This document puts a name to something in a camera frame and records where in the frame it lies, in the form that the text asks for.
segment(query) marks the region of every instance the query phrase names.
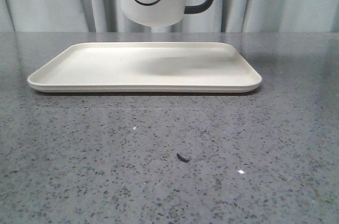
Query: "white tray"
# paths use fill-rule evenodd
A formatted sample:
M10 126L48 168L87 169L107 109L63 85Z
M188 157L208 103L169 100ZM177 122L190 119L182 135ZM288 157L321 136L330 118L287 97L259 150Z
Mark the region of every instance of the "white tray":
M41 92L243 93L262 78L224 43L96 42L69 47L27 80Z

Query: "countertop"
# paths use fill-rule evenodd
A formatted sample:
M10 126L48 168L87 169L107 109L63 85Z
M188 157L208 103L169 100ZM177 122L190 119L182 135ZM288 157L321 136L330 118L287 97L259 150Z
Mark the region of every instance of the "countertop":
M125 41L227 43L262 85L43 94L26 82L73 44ZM338 33L0 33L0 43L0 223L339 223Z

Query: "tray rim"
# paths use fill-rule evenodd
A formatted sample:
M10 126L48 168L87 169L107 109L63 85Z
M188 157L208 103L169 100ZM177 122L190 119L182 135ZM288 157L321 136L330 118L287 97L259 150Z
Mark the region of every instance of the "tray rim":
M121 48L146 48L148 45L156 45L156 48L162 48L161 45L170 45L175 47L184 47L188 45L213 45L213 47L228 47L231 48L234 52L240 55L240 58L249 66L249 68L256 74L258 81L255 84L249 84L246 86L239 85L205 85L205 84L44 84L37 83L32 80L37 73L39 73L44 68L50 66L51 63L55 60L60 59L65 53L69 52L72 49L78 49L83 46L103 46L103 45L112 45ZM246 59L230 44L222 42L171 42L171 41L131 41L131 42L82 42L78 44L71 45L60 54L52 58L49 62L41 66L39 69L34 71L31 75L28 76L27 82L31 88L45 93L90 93L90 92L197 92L197 93L246 93L251 92L258 88L262 82L261 75L246 61Z

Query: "mug handle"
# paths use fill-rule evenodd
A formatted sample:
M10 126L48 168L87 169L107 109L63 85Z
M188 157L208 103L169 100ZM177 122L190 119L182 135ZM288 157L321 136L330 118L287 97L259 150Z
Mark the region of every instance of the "mug handle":
M197 14L207 10L213 3L214 0L206 0L204 3L195 6L186 6L185 14Z

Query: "white curtain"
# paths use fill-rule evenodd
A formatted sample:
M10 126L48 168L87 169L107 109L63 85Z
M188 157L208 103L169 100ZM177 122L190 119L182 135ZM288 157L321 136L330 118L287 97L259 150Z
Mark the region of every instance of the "white curtain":
M335 32L339 0L215 0L207 11L166 28L131 22L120 0L0 0L0 31Z

